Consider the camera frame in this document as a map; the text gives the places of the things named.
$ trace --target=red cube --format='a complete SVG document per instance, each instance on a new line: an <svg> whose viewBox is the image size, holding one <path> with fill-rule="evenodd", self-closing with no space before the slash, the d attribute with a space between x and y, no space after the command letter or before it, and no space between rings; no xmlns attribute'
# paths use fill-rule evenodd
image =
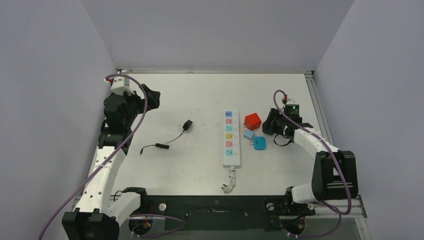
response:
<svg viewBox="0 0 424 240"><path fill-rule="evenodd" d="M246 126L247 129L249 130L255 130L261 127L261 119L259 118L258 114L252 113L250 115L247 115L244 118L244 125Z"/></svg>

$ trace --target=blue charger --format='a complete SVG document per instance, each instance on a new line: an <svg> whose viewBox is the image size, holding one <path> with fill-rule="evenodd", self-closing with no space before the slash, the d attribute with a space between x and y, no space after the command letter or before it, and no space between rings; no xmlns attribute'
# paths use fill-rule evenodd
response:
<svg viewBox="0 0 424 240"><path fill-rule="evenodd" d="M267 141L263 136L255 136L253 138L253 148L255 150L265 150L267 148Z"/></svg>

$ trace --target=red charger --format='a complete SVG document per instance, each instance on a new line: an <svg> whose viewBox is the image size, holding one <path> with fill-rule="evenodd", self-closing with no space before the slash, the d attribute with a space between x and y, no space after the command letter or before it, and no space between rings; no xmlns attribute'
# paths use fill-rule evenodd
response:
<svg viewBox="0 0 424 240"><path fill-rule="evenodd" d="M261 119L259 118L258 114L252 113L250 115L247 115L244 118L244 125L246 126L247 129L249 130L255 130L261 127Z"/></svg>

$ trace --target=blue outlet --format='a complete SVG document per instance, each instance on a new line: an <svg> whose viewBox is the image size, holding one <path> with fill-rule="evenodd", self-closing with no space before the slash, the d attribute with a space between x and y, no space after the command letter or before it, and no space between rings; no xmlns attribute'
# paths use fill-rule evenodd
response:
<svg viewBox="0 0 424 240"><path fill-rule="evenodd" d="M233 156L233 150L232 149L226 149L225 150L225 155L227 157L232 157Z"/></svg>

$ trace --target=white table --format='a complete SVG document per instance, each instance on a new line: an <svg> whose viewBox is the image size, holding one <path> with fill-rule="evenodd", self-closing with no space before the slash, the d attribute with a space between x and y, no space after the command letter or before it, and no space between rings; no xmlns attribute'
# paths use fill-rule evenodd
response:
<svg viewBox="0 0 424 240"><path fill-rule="evenodd" d="M224 109L238 109L240 128L244 116L257 113L264 122L274 108L273 94L281 89L300 105L303 121L319 129L317 116L303 74L132 74L140 83L160 91L160 107L149 111L135 133L122 163L112 194L126 187L146 188L149 195L223 195L229 179L222 167L222 117ZM131 87L138 87L131 81ZM193 121L188 132L170 143L169 149L142 146L164 143ZM240 139L241 168L230 195L282 195L287 187L311 181L314 160L292 143L277 146L265 136L267 148L256 151ZM281 143L286 139L278 137Z"/></svg>

